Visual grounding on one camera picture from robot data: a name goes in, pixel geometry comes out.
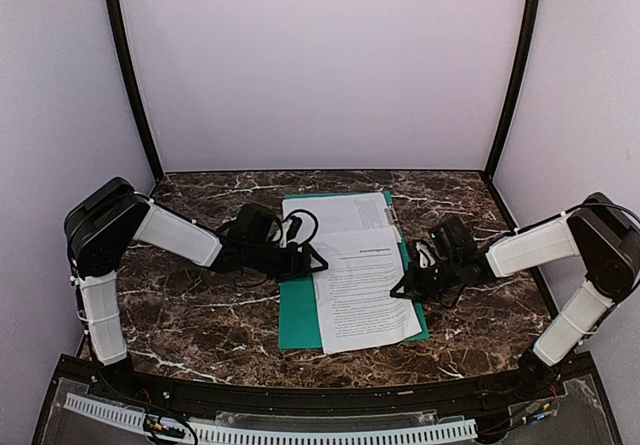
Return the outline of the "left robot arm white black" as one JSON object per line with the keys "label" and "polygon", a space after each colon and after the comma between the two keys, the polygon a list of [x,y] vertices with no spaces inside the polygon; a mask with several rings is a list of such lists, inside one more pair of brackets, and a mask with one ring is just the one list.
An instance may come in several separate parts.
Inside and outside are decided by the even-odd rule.
{"label": "left robot arm white black", "polygon": [[217,229],[158,204],[115,177],[76,206],[64,220],[71,282],[78,316],[102,366],[128,357],[116,294],[117,272],[133,241],[163,249],[217,274],[261,273],[283,282],[328,269],[310,239],[300,240],[305,210],[279,218],[255,203]]}

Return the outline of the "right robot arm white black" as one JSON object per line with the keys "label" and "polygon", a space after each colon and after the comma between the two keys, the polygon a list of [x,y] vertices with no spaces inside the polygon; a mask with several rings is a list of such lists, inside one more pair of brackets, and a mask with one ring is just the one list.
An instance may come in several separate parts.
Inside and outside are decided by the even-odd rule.
{"label": "right robot arm white black", "polygon": [[573,272],[574,291],[519,360],[531,371],[558,365],[639,288],[639,216],[600,192],[484,246],[461,218],[448,216],[412,251],[408,270],[390,291],[393,298],[441,301],[448,291],[536,268]]}

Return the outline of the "white paper sheet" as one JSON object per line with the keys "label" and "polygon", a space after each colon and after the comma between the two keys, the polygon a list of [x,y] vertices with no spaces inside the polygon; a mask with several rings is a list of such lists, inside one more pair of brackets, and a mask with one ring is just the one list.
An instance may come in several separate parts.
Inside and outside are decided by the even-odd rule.
{"label": "white paper sheet", "polygon": [[384,213],[389,205],[391,199],[383,192],[301,195],[285,198],[282,211],[284,216],[294,210],[311,212],[318,220],[319,235],[389,228],[400,244],[397,225],[390,225]]}

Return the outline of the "printed paper sheet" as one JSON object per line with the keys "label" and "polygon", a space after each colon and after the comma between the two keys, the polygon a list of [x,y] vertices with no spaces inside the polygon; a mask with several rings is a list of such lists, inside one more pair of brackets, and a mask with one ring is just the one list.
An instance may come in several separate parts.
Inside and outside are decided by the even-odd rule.
{"label": "printed paper sheet", "polygon": [[323,234],[314,246],[328,263],[313,275],[324,353],[396,344],[421,333],[412,302],[390,295],[404,268],[389,227]]}

